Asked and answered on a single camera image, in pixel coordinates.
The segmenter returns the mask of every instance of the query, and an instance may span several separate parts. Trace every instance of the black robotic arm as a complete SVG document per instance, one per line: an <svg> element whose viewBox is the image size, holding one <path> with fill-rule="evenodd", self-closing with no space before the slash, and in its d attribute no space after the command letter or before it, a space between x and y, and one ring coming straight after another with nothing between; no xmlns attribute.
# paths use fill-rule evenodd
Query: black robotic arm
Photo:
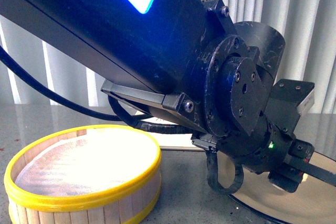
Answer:
<svg viewBox="0 0 336 224"><path fill-rule="evenodd" d="M129 0L2 0L0 14L105 77L102 91L127 124L193 133L216 191L238 190L242 165L270 172L289 192L303 172L336 186L335 174L308 163L313 146L293 133L314 84L274 85L284 38L265 24L233 24L222 0L151 0L145 12ZM178 126L138 121L116 100ZM228 190L217 181L218 151L236 165Z"/></svg>

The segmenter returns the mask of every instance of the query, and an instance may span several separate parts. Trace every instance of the gray countertop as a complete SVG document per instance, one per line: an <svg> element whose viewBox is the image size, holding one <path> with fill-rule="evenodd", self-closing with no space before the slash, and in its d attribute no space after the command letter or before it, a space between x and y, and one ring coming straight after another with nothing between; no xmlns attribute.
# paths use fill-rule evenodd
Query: gray countertop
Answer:
<svg viewBox="0 0 336 224"><path fill-rule="evenodd" d="M110 113L109 108L95 108ZM0 104L0 223L11 223L3 185L11 158L31 142L72 127L106 124L63 106ZM336 116L308 114L295 131L317 152L336 159ZM228 196L213 192L206 182L203 152L162 151L162 191L142 223L272 223Z"/></svg>

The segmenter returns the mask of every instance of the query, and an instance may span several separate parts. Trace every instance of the white fabric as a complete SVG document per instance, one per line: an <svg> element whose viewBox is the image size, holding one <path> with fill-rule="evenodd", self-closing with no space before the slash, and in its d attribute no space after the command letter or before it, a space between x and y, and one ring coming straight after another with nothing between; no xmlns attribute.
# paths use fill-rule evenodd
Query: white fabric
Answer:
<svg viewBox="0 0 336 224"><path fill-rule="evenodd" d="M88 130L37 155L15 184L47 196L95 193L128 182L155 161L158 149L143 134L124 129Z"/></svg>

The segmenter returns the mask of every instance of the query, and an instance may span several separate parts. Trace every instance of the metal bracket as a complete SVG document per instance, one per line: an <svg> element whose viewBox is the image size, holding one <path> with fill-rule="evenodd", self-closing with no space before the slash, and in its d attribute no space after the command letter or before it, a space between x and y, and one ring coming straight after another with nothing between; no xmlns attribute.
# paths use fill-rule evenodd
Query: metal bracket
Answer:
<svg viewBox="0 0 336 224"><path fill-rule="evenodd" d="M196 133L192 135L191 140L193 145L206 151L210 151L213 153L216 153L218 151L216 148L218 138L213 135Z"/></svg>

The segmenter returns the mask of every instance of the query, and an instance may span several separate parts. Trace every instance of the black cable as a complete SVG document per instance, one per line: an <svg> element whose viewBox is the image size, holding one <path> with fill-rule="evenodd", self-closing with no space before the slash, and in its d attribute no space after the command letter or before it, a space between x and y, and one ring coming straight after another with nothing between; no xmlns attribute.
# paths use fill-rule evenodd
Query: black cable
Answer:
<svg viewBox="0 0 336 224"><path fill-rule="evenodd" d="M139 121L133 118L113 97L109 97L109 103L114 113L128 126L138 130L161 134L192 134L195 130L189 129L181 125L160 124Z"/></svg>
<svg viewBox="0 0 336 224"><path fill-rule="evenodd" d="M234 194L236 191L238 191L244 181L244 171L241 164L235 165L235 179L232 182L232 184L228 188L224 188L219 182L218 182L218 160L217 160L217 153L213 153L211 151L205 151L206 154L206 167L208 168L208 185L211 187L212 190L228 195L228 194Z"/></svg>
<svg viewBox="0 0 336 224"><path fill-rule="evenodd" d="M104 113L100 113L94 110L87 109L51 91L50 89L45 87L43 84L38 82L28 72L26 72L26 70L24 70L2 47L0 47L0 61L2 61L2 63L5 64L14 74L16 74L20 79L22 79L25 83L27 83L33 89L35 89L36 91L40 92L47 98L52 99L53 101L59 104L65 107L68 107L72 110L75 110L79 113L91 116L93 118L98 118L98 119L107 120L107 121L120 121L120 118L118 116L104 114ZM145 115L145 114L134 116L134 119L136 120L147 119L147 118L152 118L152 116Z"/></svg>

